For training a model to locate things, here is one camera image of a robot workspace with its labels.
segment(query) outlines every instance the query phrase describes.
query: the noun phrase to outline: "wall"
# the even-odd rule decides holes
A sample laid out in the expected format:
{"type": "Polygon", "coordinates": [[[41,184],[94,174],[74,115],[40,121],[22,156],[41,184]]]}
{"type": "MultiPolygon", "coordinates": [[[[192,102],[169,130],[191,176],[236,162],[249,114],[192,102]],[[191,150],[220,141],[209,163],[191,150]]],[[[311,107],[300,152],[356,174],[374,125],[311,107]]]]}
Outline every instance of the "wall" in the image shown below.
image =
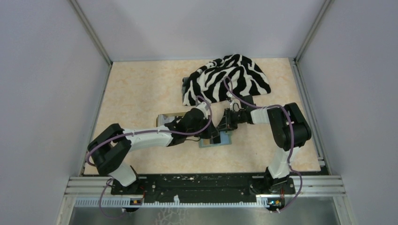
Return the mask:
{"type": "Polygon", "coordinates": [[[54,224],[107,65],[66,0],[0,2],[0,224],[54,224]]]}
{"type": "Polygon", "coordinates": [[[398,1],[336,0],[300,63],[358,224],[398,224],[398,1]]]}
{"type": "Polygon", "coordinates": [[[324,0],[78,0],[113,61],[293,57],[324,0]]]}

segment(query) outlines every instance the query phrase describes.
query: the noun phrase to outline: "gray floor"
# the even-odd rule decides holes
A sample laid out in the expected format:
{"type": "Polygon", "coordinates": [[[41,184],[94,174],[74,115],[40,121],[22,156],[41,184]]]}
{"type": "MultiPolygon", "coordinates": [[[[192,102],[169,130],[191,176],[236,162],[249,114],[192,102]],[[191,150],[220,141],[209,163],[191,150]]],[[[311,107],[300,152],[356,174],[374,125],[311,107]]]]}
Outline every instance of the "gray floor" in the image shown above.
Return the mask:
{"type": "MultiPolygon", "coordinates": [[[[120,209],[105,209],[117,216],[120,209]]],[[[143,208],[121,219],[107,219],[98,208],[74,208],[70,225],[336,225],[332,198],[299,198],[281,214],[259,208],[143,208]]]]}

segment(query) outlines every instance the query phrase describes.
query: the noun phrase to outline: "zebra print cloth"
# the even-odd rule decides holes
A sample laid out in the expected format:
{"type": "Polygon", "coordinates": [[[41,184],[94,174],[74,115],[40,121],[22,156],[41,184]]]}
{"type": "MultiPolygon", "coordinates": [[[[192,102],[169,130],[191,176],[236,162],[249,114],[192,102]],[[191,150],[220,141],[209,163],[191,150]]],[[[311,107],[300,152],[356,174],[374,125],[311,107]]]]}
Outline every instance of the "zebra print cloth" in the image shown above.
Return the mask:
{"type": "Polygon", "coordinates": [[[229,76],[233,92],[238,97],[264,95],[271,92],[262,70],[248,57],[228,55],[202,66],[183,80],[183,105],[195,105],[195,96],[203,96],[214,103],[227,100],[227,89],[222,82],[229,76]]]}

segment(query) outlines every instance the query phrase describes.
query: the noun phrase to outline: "wooden table surface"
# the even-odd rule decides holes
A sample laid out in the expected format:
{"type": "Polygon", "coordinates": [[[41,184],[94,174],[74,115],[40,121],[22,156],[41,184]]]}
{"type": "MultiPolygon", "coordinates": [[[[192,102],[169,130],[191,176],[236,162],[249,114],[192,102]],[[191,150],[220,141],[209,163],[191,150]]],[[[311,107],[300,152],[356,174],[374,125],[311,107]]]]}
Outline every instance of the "wooden table surface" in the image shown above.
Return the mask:
{"type": "MultiPolygon", "coordinates": [[[[299,93],[287,58],[253,59],[267,76],[271,93],[254,96],[254,103],[284,105],[296,102],[303,111],[299,93]]],[[[182,78],[210,60],[165,60],[115,62],[99,113],[94,137],[112,123],[122,128],[153,128],[159,114],[186,112],[182,105],[182,78]]],[[[228,102],[213,103],[213,123],[220,122],[228,102]]],[[[239,124],[232,145],[199,148],[186,141],[172,147],[152,147],[131,152],[125,162],[137,173],[237,173],[263,172],[271,163],[277,145],[269,125],[239,124]]],[[[319,171],[312,140],[297,153],[294,169],[319,171]]],[[[86,164],[85,174],[97,174],[86,164]]]]}

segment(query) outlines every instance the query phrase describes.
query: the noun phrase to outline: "white plastic piece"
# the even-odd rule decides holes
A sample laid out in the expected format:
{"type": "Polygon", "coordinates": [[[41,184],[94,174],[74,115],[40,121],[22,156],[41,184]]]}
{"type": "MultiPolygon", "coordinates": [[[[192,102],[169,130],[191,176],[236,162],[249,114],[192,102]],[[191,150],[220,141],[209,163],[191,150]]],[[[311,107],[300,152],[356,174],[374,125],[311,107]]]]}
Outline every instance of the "white plastic piece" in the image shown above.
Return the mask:
{"type": "Polygon", "coordinates": [[[250,112],[253,124],[269,124],[267,109],[255,109],[250,112]]]}
{"type": "MultiPolygon", "coordinates": [[[[296,147],[293,149],[293,154],[290,158],[290,162],[293,161],[294,156],[296,155],[299,149],[300,147],[296,147]]],[[[289,165],[287,163],[289,152],[290,151],[285,151],[281,148],[278,148],[278,150],[276,150],[274,158],[272,158],[271,165],[269,165],[268,167],[269,173],[271,174],[272,178],[274,179],[282,178],[289,175],[290,170],[289,170],[289,165]]]]}
{"type": "Polygon", "coordinates": [[[210,111],[205,102],[201,102],[198,106],[196,106],[196,108],[203,112],[205,119],[209,117],[210,111]]]}
{"type": "Polygon", "coordinates": [[[160,130],[169,130],[166,126],[162,125],[155,128],[150,129],[140,129],[140,130],[129,130],[125,129],[123,133],[136,133],[138,131],[145,131],[145,130],[157,130],[158,132],[148,133],[148,134],[141,134],[141,135],[134,135],[134,136],[127,136],[126,138],[131,141],[131,148],[130,151],[150,148],[154,146],[168,146],[170,142],[173,140],[171,133],[164,133],[159,132],[160,130]]]}
{"type": "Polygon", "coordinates": [[[120,184],[125,187],[132,184],[137,179],[137,176],[134,173],[133,169],[125,162],[122,162],[122,164],[120,164],[120,166],[115,171],[111,172],[109,176],[118,180],[120,184]]]}

